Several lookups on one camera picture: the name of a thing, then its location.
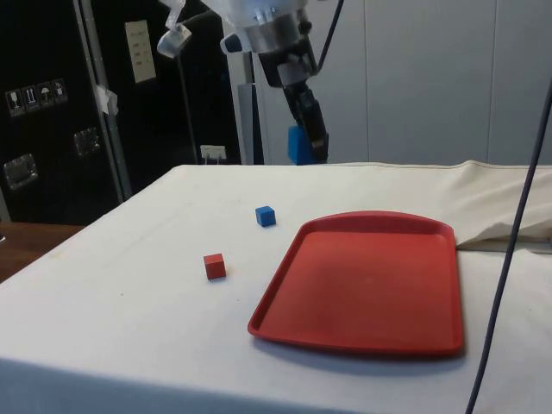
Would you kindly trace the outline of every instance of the red block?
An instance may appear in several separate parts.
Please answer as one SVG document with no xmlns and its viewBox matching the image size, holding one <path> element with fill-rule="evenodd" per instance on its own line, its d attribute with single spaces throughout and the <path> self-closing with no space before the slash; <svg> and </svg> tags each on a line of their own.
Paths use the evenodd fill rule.
<svg viewBox="0 0 552 414">
<path fill-rule="evenodd" d="M 205 270 L 207 271 L 207 279 L 220 279 L 226 277 L 226 268 L 224 267 L 224 258 L 221 254 L 213 254 L 205 256 Z"/>
</svg>

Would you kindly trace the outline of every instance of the white tablecloth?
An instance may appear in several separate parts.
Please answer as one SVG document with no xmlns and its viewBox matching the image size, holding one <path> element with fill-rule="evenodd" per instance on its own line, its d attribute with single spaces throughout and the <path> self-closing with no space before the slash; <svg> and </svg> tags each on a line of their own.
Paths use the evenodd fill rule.
<svg viewBox="0 0 552 414">
<path fill-rule="evenodd" d="M 179 167 L 0 285 L 0 412 L 462 413 L 501 254 L 460 252 L 467 353 L 350 359 L 252 338 L 248 320 L 305 221 L 348 210 L 442 220 L 457 241 L 507 234 L 524 169 Z M 552 170 L 524 232 L 549 235 Z M 271 205 L 262 229 L 254 209 Z M 209 282 L 203 256 L 229 276 Z M 515 255 L 480 413 L 549 413 L 552 258 Z"/>
</svg>

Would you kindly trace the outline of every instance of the metal frame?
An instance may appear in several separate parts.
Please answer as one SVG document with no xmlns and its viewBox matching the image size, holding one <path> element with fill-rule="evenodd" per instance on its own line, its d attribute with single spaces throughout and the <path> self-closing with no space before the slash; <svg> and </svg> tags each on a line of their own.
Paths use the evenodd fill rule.
<svg viewBox="0 0 552 414">
<path fill-rule="evenodd" d="M 0 222 L 9 223 L 11 217 L 9 216 L 8 205 L 3 197 L 2 188 L 0 188 Z"/>
<path fill-rule="evenodd" d="M 103 138 L 110 158 L 111 173 L 116 181 L 117 196 L 119 197 L 119 201 L 122 202 L 131 198 L 133 193 L 130 186 L 127 163 L 122 150 L 121 136 L 119 135 L 119 129 L 117 127 L 116 115 L 112 113 L 107 114 L 106 125 L 104 113 L 97 101 L 96 86 L 101 85 L 108 90 L 109 84 L 105 73 L 102 50 L 97 38 L 96 22 L 94 20 L 91 0 L 80 0 L 80 3 L 79 0 L 73 0 L 73 6 L 75 8 L 75 14 L 77 15 L 83 49 L 85 50 L 86 65 L 88 66 L 92 86 L 94 88 L 94 96 L 96 97 L 97 110 L 102 125 Z"/>
</svg>

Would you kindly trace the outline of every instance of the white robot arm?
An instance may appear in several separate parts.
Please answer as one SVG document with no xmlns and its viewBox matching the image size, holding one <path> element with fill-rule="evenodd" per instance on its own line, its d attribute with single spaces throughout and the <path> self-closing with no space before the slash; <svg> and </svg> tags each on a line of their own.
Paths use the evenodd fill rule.
<svg viewBox="0 0 552 414">
<path fill-rule="evenodd" d="M 169 32 L 158 45 L 160 53 L 175 57 L 191 37 L 178 23 L 185 0 L 161 0 L 171 8 L 166 22 Z M 281 88 L 290 110 L 309 138 L 312 158 L 328 159 L 329 136 L 320 104 L 306 82 L 318 74 L 320 65 L 312 52 L 309 32 L 312 24 L 305 7 L 308 0 L 203 0 L 203 3 L 235 28 L 221 41 L 225 53 L 257 53 L 268 84 Z M 341 12 L 342 1 L 336 18 Z M 330 30 L 329 41 L 333 30 Z"/>
</svg>

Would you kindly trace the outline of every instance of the black panel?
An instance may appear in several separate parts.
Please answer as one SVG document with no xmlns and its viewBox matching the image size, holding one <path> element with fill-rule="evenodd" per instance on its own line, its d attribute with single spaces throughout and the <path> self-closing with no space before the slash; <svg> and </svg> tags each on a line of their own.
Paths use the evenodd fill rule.
<svg viewBox="0 0 552 414">
<path fill-rule="evenodd" d="M 187 3 L 183 15 L 189 19 L 208 8 L 198 0 Z M 224 37 L 221 18 L 209 17 L 191 28 L 193 36 L 181 55 L 196 143 L 224 145 L 230 164 L 240 164 L 234 102 L 228 61 L 221 51 Z"/>
<path fill-rule="evenodd" d="M 194 6 L 198 2 L 188 3 L 189 12 L 200 10 Z M 172 167 L 196 162 L 178 63 L 156 52 L 169 9 L 158 0 L 92 0 L 92 8 L 108 83 L 119 100 L 117 125 L 136 192 Z M 157 78 L 136 84 L 125 22 L 141 20 L 147 21 Z M 202 21 L 193 34 L 183 63 L 197 150 L 202 143 L 226 145 L 229 162 L 237 163 L 229 71 L 219 46 L 220 19 Z"/>
<path fill-rule="evenodd" d="M 73 135 L 96 128 L 96 104 L 71 0 L 0 2 L 0 164 L 32 154 L 39 178 L 12 191 L 0 185 L 15 221 L 87 224 L 115 207 L 103 140 L 81 158 Z M 68 101 L 9 116 L 4 93 L 62 78 Z"/>
</svg>

